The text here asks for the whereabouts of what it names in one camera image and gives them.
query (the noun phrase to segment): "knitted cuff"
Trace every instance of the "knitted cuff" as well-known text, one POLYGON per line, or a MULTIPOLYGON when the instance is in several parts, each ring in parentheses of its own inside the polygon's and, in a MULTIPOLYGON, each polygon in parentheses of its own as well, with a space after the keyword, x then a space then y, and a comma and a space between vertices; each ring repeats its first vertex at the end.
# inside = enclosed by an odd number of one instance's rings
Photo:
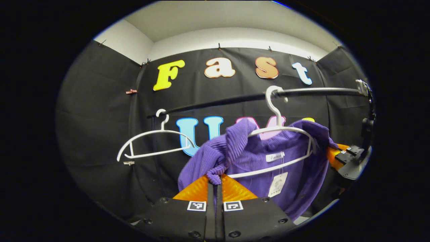
POLYGON ((209 182, 212 183, 213 185, 220 185, 221 184, 221 178, 219 177, 220 175, 222 175, 225 170, 227 168, 221 164, 215 168, 212 168, 208 171, 208 173, 206 174, 206 176, 209 179, 209 182))

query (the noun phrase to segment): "ceiling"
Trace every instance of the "ceiling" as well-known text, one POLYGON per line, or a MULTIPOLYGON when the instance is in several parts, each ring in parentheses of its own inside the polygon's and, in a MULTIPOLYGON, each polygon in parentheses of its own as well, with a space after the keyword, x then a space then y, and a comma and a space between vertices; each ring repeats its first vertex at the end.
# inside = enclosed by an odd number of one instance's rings
POLYGON ((190 31, 242 27, 294 36, 331 52, 341 44, 324 28, 272 1, 158 1, 125 17, 153 42, 190 31))

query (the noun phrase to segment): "white hanger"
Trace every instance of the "white hanger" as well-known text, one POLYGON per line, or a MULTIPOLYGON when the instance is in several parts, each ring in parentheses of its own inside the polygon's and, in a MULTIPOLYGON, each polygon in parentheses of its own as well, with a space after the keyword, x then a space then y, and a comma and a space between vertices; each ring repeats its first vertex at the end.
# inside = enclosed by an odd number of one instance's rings
MULTIPOLYGON (((159 115, 160 115, 161 112, 165 112, 165 110, 164 109, 159 109, 157 111, 157 113, 155 114, 155 116, 159 117, 159 115)), ((166 115, 166 119, 163 122, 161 122, 161 129, 160 130, 153 130, 153 131, 148 131, 148 132, 145 132, 145 133, 141 133, 141 134, 138 134, 138 135, 134 136, 133 138, 129 139, 122 146, 122 148, 120 149, 120 151, 118 152, 117 161, 120 161, 121 154, 123 153, 123 151, 127 147, 127 145, 130 145, 131 155, 128 155, 128 154, 124 154, 124 155, 126 157, 128 157, 128 158, 131 158, 131 159, 133 159, 133 158, 142 158, 142 157, 153 156, 153 155, 161 155, 161 154, 166 154, 166 153, 170 153, 170 152, 180 151, 180 150, 188 149, 191 146, 192 147, 196 147, 194 145, 193 141, 188 136, 186 136, 185 134, 177 132, 177 131, 172 131, 172 130, 164 130, 164 124, 167 123, 167 121, 169 121, 169 115, 166 115), (154 152, 154 153, 149 153, 149 154, 143 154, 143 155, 134 155, 132 141, 134 141, 137 138, 140 138, 142 136, 145 136, 145 135, 148 135, 148 134, 152 134, 152 133, 177 133, 179 135, 185 136, 185 138, 186 138, 186 140, 185 140, 185 147, 184 148, 178 148, 178 149, 166 150, 166 151, 159 151, 159 152, 154 152)))
POLYGON ((266 90, 266 103, 267 106, 270 108, 270 110, 272 110, 275 114, 276 114, 276 126, 275 127, 269 127, 269 128, 262 128, 262 129, 257 129, 254 130, 253 132, 251 132, 248 137, 251 136, 255 136, 259 133, 264 133, 264 132, 270 132, 270 131, 276 131, 276 130, 290 130, 290 131, 295 131, 295 132, 299 132, 302 134, 305 134, 306 136, 309 137, 309 143, 307 145, 307 153, 306 155, 299 157, 295 160, 289 161, 287 163, 284 164, 280 164, 274 167, 270 167, 270 168, 266 168, 266 169, 261 169, 258 171, 250 171, 250 172, 244 172, 244 173, 239 173, 239 174, 232 174, 232 175, 228 175, 231 178, 239 178, 239 177, 248 177, 248 176, 253 176, 253 175, 257 175, 257 174, 261 174, 261 173, 266 173, 269 171, 274 171, 283 167, 286 167, 288 165, 294 164, 296 162, 302 161, 306 158, 308 158, 314 150, 316 150, 316 146, 315 146, 315 141, 312 138, 312 136, 304 131, 303 129, 299 129, 299 128, 295 128, 295 127, 285 127, 282 126, 281 123, 281 112, 272 104, 272 100, 271 100, 271 95, 273 93, 273 91, 284 91, 282 87, 277 87, 277 86, 270 86, 267 88, 266 90))

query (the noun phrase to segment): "black fabric backdrop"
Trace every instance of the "black fabric backdrop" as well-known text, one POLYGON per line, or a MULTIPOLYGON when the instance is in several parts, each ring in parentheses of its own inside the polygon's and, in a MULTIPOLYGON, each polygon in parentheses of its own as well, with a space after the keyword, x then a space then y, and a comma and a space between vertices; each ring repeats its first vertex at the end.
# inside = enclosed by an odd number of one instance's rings
MULTIPOLYGON (((173 197, 177 192, 177 179, 190 156, 174 152, 136 159, 134 166, 116 161, 121 146, 131 137, 160 128, 162 119, 152 123, 147 115, 158 109, 173 109, 184 105, 218 99, 256 94, 268 86, 284 89, 309 87, 356 88, 355 79, 365 79, 361 69, 351 61, 344 48, 336 49, 315 64, 307 58, 268 50, 225 48, 190 51, 151 61, 142 68, 106 47, 92 41, 71 66, 58 98, 57 136, 64 162, 76 183, 92 199, 100 202, 119 217, 133 221, 161 196, 173 197), (276 60, 279 76, 262 79, 255 73, 257 57, 276 60), (232 62, 234 76, 208 78, 204 75, 206 61, 224 57, 232 62), (168 89, 153 91, 157 81, 157 67, 169 62, 184 60, 178 76, 168 89), (307 69, 311 85, 304 84, 291 67, 300 62, 307 69), (137 89, 137 94, 125 91, 137 89)), ((329 127, 337 143, 361 145, 361 120, 368 115, 367 99, 343 96, 290 97, 288 103, 273 100, 286 117, 285 125, 312 117, 329 127)), ((179 131, 176 121, 195 118, 196 145, 209 139, 208 127, 203 119, 221 116, 224 122, 220 133, 235 123, 237 118, 250 116, 260 127, 265 127, 273 113, 265 101, 252 101, 174 113, 165 125, 168 130, 179 131)), ((133 142, 134 152, 148 152, 180 147, 179 136, 157 134, 133 142)), ((338 193, 334 183, 335 171, 329 169, 323 187, 303 216, 311 216, 325 207, 338 193)))

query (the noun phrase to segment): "clip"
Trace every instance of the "clip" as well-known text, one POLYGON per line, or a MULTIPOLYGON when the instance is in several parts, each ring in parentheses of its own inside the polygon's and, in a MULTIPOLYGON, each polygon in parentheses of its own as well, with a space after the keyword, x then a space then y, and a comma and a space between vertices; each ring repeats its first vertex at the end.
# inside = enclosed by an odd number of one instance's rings
POLYGON ((355 82, 357 83, 357 88, 360 94, 369 96, 367 85, 365 85, 362 80, 355 80, 355 82))
POLYGON ((123 163, 131 166, 132 164, 134 164, 134 161, 124 161, 123 163))
POLYGON ((130 89, 130 91, 126 91, 126 94, 137 93, 137 90, 130 89))
POLYGON ((101 42, 98 46, 101 46, 105 41, 107 41, 108 39, 104 40, 103 42, 101 42))

